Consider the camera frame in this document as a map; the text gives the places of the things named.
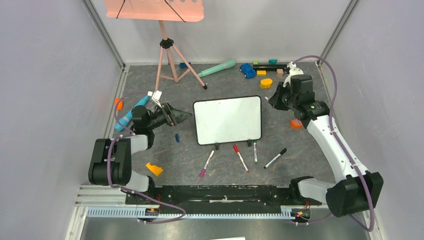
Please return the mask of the black framed whiteboard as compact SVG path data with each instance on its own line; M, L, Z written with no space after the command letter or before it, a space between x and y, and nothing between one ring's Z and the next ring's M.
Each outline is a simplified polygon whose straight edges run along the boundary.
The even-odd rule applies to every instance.
M197 100L192 107L200 146L253 141L263 136L259 95Z

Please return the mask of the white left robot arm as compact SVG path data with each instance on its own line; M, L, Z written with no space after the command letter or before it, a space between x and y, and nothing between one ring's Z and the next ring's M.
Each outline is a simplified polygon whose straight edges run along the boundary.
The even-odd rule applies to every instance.
M193 115L176 109L167 102L161 107L156 106L154 111L139 105L134 107L131 113L133 133L130 136L99 138L95 141L88 180L92 185L137 191L140 200L151 204L157 198L157 190L149 185L149 176L132 170L132 155L153 146L154 129L162 125L176 126Z

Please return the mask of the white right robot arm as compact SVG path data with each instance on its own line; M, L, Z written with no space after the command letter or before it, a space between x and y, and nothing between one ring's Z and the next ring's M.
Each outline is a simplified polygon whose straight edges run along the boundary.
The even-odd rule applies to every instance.
M294 113L302 126L318 143L334 174L335 184L311 176L291 181L289 199L302 204L307 199L328 206L335 217L375 209L384 180L379 172L370 172L355 156L339 132L330 108L315 99L310 75L298 74L278 83L268 103L276 110Z

